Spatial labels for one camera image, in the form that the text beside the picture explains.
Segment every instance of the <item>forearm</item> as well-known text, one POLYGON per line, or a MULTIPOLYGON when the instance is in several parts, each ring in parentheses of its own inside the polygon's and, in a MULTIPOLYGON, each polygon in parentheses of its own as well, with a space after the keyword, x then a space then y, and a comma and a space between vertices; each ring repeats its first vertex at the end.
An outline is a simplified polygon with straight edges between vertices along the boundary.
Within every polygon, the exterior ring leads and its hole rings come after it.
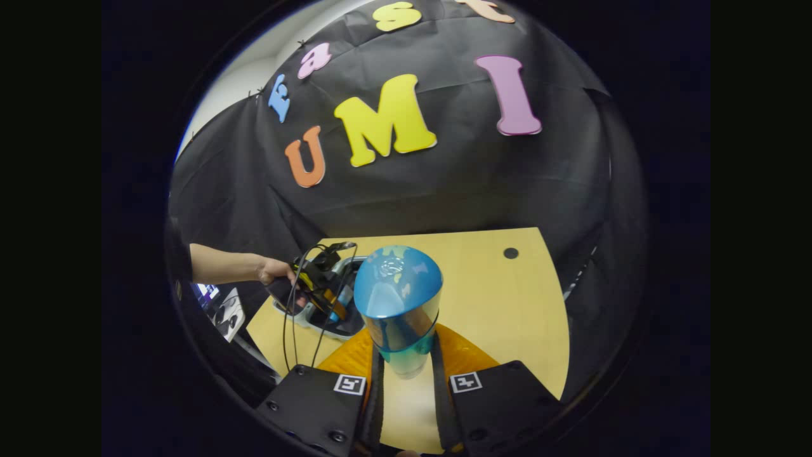
POLYGON ((190 244, 192 280, 199 284, 224 284, 258 281, 266 260, 257 254, 224 252, 208 246, 190 244))

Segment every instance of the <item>hand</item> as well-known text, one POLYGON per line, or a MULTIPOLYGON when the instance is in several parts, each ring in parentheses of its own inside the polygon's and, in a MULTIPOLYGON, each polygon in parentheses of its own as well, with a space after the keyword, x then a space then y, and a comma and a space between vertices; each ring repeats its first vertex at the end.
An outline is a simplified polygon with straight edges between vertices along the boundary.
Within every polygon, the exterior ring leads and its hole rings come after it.
POLYGON ((264 285, 270 284, 271 281, 278 277, 286 277, 291 282, 291 285, 296 280, 296 275, 293 274, 290 265, 268 257, 263 257, 260 260, 257 275, 259 281, 264 285))

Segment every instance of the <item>wooden table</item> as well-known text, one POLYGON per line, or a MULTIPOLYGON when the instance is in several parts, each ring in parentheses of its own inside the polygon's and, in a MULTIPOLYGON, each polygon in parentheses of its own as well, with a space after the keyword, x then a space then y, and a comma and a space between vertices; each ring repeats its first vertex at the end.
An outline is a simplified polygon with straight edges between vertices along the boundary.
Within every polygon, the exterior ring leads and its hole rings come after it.
MULTIPOLYGON (((553 395, 561 397, 569 365, 567 313, 555 268, 537 228, 327 238, 321 243, 347 240, 358 244, 358 255, 387 245, 411 246, 428 254, 443 272, 438 322, 468 338, 499 363, 521 360, 553 395), (517 249, 518 257, 505 257, 507 248, 517 249)), ((347 257, 352 250, 340 254, 347 257)), ((248 333, 284 376, 282 323, 283 315, 269 299, 248 324, 248 333)), ((286 337, 288 361, 293 366, 290 322, 286 337)), ((300 363, 310 365, 317 340, 315 329, 296 326, 300 363)), ((316 365, 341 343, 324 337, 316 365)), ((383 391, 381 442, 421 453, 442 453, 434 415, 431 361, 408 381, 385 370, 383 391)))

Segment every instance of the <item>blue cup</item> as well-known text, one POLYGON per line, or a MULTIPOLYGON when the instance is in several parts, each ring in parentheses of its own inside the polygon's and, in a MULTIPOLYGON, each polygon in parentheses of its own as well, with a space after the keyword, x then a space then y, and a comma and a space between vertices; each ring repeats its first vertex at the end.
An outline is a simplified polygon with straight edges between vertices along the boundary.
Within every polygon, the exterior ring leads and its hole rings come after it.
POLYGON ((384 246, 358 269, 356 308, 378 351, 403 379, 417 376, 425 366, 442 287, 435 261, 408 246, 384 246))

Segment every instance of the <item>foam letter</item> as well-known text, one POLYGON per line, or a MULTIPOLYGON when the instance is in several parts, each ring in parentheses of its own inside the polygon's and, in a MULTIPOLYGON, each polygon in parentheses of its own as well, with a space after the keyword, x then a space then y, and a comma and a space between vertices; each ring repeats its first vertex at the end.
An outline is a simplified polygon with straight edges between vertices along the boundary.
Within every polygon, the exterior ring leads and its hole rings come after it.
POLYGON ((283 98, 287 95, 287 86, 282 84, 282 81, 285 81, 285 75, 276 76, 274 88, 270 90, 268 97, 268 106, 274 108, 274 111, 279 114, 279 122, 285 121, 287 109, 291 106, 290 98, 287 100, 283 98))
POLYGON ((490 81, 496 88, 496 98, 502 111, 502 119, 496 123, 496 129, 503 135, 534 135, 541 132, 542 121, 536 119, 530 110, 525 87, 521 84, 521 62, 506 55, 483 55, 474 62, 488 71, 490 81))
POLYGON ((330 58, 333 57, 329 49, 330 43, 322 43, 305 54, 302 58, 302 66, 299 68, 299 79, 304 79, 310 76, 310 73, 327 65, 330 58))
POLYGON ((335 108, 335 117, 344 122, 350 141, 353 167, 375 161, 375 151, 367 149, 366 141, 384 157, 389 155, 392 128, 395 128, 395 150, 401 154, 430 148, 437 144, 437 135, 429 132, 417 105, 414 86, 417 76, 400 75, 383 83, 378 112, 360 98, 348 98, 335 108))
POLYGON ((313 187, 322 182, 324 178, 324 171, 327 166, 324 164, 324 154, 322 153, 322 144, 318 140, 318 133, 322 128, 318 125, 313 126, 304 133, 304 140, 310 148, 310 157, 313 158, 313 170, 305 171, 305 166, 302 163, 302 156, 299 152, 301 141, 296 140, 287 145, 285 148, 285 155, 287 161, 291 164, 291 171, 293 172, 293 179, 302 187, 313 187))
POLYGON ((372 13, 372 19, 379 21, 375 27, 391 32, 416 23, 423 15, 418 10, 410 9, 411 7, 412 3, 397 2, 378 8, 372 13))
POLYGON ((494 11, 493 8, 497 7, 495 3, 485 2, 484 0, 456 0, 456 2, 465 3, 485 19, 495 20, 496 22, 507 22, 508 24, 516 22, 511 16, 502 15, 494 11))

